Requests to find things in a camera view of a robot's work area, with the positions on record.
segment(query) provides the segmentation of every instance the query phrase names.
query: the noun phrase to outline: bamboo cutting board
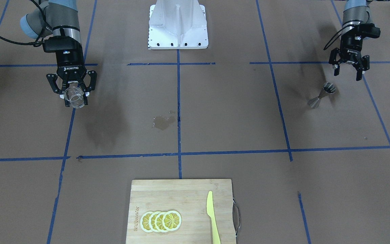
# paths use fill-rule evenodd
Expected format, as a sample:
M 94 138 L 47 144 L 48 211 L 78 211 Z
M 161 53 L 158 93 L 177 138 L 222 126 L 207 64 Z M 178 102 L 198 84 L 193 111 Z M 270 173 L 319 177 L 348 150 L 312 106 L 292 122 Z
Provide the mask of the bamboo cutting board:
M 212 226 L 206 201 L 213 191 L 216 224 L 221 244 L 236 244 L 231 179 L 134 180 L 130 190 L 126 244 L 210 244 Z M 167 233 L 147 233 L 141 216 L 147 211 L 176 210 L 181 226 Z

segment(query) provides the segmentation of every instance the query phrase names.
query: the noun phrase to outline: stainless steel jigger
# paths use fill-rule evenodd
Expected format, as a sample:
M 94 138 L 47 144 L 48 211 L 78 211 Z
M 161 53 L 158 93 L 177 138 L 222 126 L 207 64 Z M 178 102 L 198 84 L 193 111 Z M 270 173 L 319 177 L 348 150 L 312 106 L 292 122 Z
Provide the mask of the stainless steel jigger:
M 308 105 L 311 108 L 318 108 L 320 105 L 320 101 L 322 100 L 323 97 L 334 94 L 335 92 L 336 92 L 335 85 L 330 82 L 326 82 L 323 84 L 323 89 L 320 92 L 320 95 L 316 98 L 309 100 Z

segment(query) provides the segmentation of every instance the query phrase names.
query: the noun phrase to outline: metal handle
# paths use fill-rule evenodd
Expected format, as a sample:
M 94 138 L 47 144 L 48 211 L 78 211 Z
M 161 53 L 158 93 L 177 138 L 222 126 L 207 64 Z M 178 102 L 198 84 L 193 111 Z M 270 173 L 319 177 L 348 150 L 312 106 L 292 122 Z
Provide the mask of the metal handle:
M 239 217 L 239 226 L 237 227 L 237 230 L 236 230 L 236 238 L 237 238 L 237 233 L 239 232 L 240 227 L 241 227 L 241 221 L 240 221 L 240 208 L 237 205 L 237 203 L 236 203 L 234 198 L 233 198 L 233 205 L 235 205 L 237 207 L 237 214 L 238 214 L 238 217 Z

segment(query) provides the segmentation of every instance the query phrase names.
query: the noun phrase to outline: liquid puddle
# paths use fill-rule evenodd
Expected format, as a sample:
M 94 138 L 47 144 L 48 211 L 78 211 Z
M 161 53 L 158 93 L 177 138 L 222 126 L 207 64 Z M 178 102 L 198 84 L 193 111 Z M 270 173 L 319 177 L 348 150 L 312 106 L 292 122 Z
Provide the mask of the liquid puddle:
M 162 117 L 156 116 L 153 118 L 153 127 L 159 130 L 166 130 L 172 123 L 175 122 L 174 116 Z

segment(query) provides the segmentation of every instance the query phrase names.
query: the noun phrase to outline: lemon slice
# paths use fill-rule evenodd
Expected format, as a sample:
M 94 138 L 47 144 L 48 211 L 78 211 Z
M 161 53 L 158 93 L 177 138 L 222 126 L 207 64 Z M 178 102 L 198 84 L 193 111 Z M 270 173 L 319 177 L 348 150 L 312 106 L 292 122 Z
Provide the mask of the lemon slice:
M 166 230 L 174 231 L 180 228 L 181 225 L 181 215 L 175 210 L 168 211 L 164 214 L 162 219 L 162 225 Z
M 154 231 L 154 232 L 159 232 L 157 229 L 156 229 L 156 225 L 155 225 L 155 222 L 156 222 L 156 217 L 159 213 L 161 213 L 162 211 L 156 211 L 154 213 L 152 213 L 150 215 L 150 217 L 148 218 L 148 226 L 150 227 L 150 230 Z
M 162 220 L 164 219 L 164 216 L 167 212 L 161 212 L 159 213 L 157 216 L 156 216 L 156 219 L 154 221 L 154 227 L 156 227 L 156 229 L 159 231 L 159 232 L 164 232 L 164 233 L 167 233 L 168 230 L 165 229 L 164 227 L 164 224 L 162 222 Z
M 150 225 L 148 224 L 148 219 L 150 219 L 150 215 L 152 214 L 153 212 L 152 211 L 148 211 L 146 213 L 144 213 L 141 217 L 141 229 L 147 233 L 150 233 L 150 232 L 153 232 L 153 230 L 151 230 L 150 228 Z

